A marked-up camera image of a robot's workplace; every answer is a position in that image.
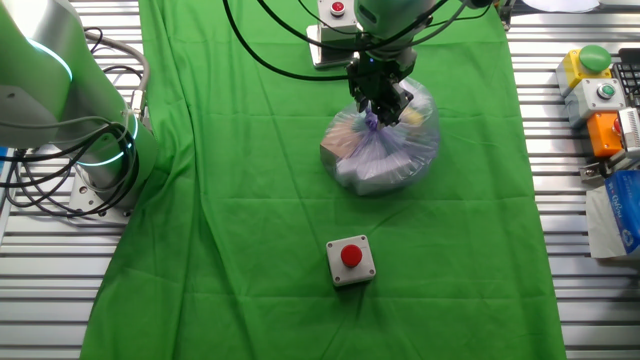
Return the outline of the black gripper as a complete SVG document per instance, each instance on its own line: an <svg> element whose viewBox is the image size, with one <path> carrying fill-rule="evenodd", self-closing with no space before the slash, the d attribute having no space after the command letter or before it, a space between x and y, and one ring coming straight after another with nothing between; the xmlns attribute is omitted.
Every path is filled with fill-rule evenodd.
<svg viewBox="0 0 640 360"><path fill-rule="evenodd" d="M365 115L373 112L383 125L396 125L414 98L411 92L400 88L399 83L413 71L416 58L412 48L383 57L359 52L346 67L357 112Z"/></svg>

